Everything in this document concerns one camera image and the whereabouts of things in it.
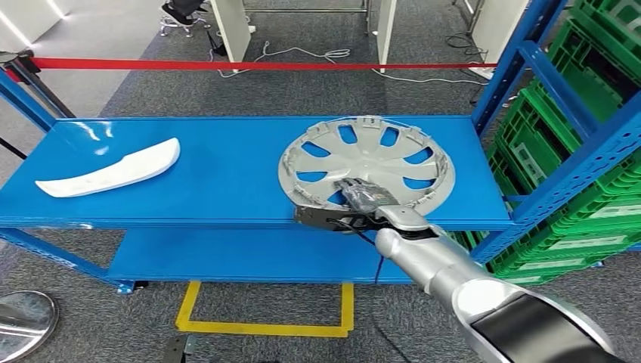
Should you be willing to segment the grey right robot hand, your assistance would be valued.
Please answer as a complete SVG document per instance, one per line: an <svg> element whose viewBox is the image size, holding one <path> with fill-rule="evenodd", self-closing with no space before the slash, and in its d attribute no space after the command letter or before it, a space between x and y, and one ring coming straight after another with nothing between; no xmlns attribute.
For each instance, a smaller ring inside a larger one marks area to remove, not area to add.
<svg viewBox="0 0 641 363"><path fill-rule="evenodd" d="M357 213L374 213L381 206L400 204L390 191L362 178L342 178L334 185L350 210Z"/></svg>

